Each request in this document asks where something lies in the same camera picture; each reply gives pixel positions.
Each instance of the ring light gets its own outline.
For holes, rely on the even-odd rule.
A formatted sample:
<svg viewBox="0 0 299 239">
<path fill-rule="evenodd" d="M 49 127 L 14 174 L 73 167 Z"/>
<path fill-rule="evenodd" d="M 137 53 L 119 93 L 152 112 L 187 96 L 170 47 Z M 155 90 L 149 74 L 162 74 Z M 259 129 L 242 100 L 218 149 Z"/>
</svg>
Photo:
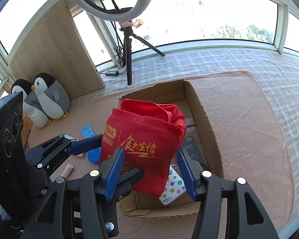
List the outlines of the ring light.
<svg viewBox="0 0 299 239">
<path fill-rule="evenodd" d="M 93 16 L 100 19 L 112 22 L 125 22 L 138 17 L 143 11 L 145 11 L 147 6 L 151 2 L 151 0 L 137 0 L 136 5 L 132 9 L 123 9 L 120 12 L 117 12 L 115 10 L 106 10 L 100 6 L 97 6 L 90 0 L 75 1 L 83 10 L 87 11 L 89 14 L 92 14 Z"/>
</svg>

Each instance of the metal screw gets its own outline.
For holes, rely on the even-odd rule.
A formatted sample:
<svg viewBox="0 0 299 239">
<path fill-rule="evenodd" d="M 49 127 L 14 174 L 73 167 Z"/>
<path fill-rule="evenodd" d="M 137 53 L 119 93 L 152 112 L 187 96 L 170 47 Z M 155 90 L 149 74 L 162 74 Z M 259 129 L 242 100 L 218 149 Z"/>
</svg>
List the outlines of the metal screw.
<svg viewBox="0 0 299 239">
<path fill-rule="evenodd" d="M 90 175 L 93 176 L 93 177 L 98 176 L 99 172 L 98 172 L 98 170 L 93 170 L 93 171 L 90 172 Z"/>
<path fill-rule="evenodd" d="M 107 231 L 112 231 L 112 230 L 114 230 L 115 226 L 113 223 L 107 222 L 107 223 L 105 223 L 105 228 Z"/>
<path fill-rule="evenodd" d="M 202 172 L 202 175 L 203 175 L 204 177 L 208 178 L 208 177 L 211 177 L 211 172 L 209 172 L 209 171 L 203 171 L 203 172 Z"/>
<path fill-rule="evenodd" d="M 246 180 L 245 180 L 243 177 L 239 177 L 239 178 L 237 179 L 237 181 L 238 181 L 238 183 L 240 183 L 240 184 L 245 184 L 245 183 L 246 183 Z"/>
<path fill-rule="evenodd" d="M 47 192 L 47 189 L 41 189 L 41 195 L 45 195 Z"/>
<path fill-rule="evenodd" d="M 62 183 L 62 182 L 64 182 L 64 177 L 57 177 L 57 178 L 55 179 L 55 182 L 56 182 L 56 183 Z"/>
</svg>

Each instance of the tripod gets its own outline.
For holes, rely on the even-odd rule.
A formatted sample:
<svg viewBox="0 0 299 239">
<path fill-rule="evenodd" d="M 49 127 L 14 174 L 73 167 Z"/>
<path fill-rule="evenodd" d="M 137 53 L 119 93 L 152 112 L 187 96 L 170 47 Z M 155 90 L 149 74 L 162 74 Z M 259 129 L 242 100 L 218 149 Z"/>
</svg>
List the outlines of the tripod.
<svg viewBox="0 0 299 239">
<path fill-rule="evenodd" d="M 128 76 L 128 85 L 131 85 L 132 84 L 132 39 L 130 37 L 139 40 L 144 45 L 147 45 L 150 49 L 154 50 L 156 53 L 160 54 L 161 56 L 165 56 L 165 54 L 163 54 L 156 47 L 148 43 L 145 39 L 134 34 L 131 26 L 126 28 L 121 28 L 120 31 L 124 32 L 124 56 L 126 59 L 126 72 Z"/>
</svg>

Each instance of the penguin plush toy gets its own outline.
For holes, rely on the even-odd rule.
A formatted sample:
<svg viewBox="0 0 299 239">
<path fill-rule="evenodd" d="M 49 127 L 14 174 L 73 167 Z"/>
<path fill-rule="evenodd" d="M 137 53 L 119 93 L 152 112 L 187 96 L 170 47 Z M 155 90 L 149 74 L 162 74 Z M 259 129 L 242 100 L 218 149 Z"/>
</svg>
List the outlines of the penguin plush toy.
<svg viewBox="0 0 299 239">
<path fill-rule="evenodd" d="M 32 85 L 45 113 L 53 118 L 66 118 L 70 99 L 63 86 L 48 73 L 42 72 L 34 78 Z"/>
<path fill-rule="evenodd" d="M 23 112 L 28 114 L 34 125 L 42 128 L 51 123 L 52 119 L 43 111 L 37 95 L 31 90 L 32 84 L 24 79 L 18 79 L 11 87 L 11 93 L 23 92 Z"/>
</svg>

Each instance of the red bag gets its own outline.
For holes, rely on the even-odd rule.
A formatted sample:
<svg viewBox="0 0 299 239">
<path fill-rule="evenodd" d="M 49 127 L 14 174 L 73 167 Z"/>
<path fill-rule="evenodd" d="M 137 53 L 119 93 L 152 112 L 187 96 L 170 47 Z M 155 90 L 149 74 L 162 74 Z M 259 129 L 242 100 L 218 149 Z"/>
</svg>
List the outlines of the red bag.
<svg viewBox="0 0 299 239">
<path fill-rule="evenodd" d="M 158 198 L 171 160 L 183 142 L 185 118 L 171 104 L 124 99 L 120 108 L 114 108 L 107 120 L 99 163 L 110 159 L 117 146 L 122 147 L 125 163 L 121 174 L 135 167 L 142 169 L 144 177 L 133 190 Z"/>
</svg>

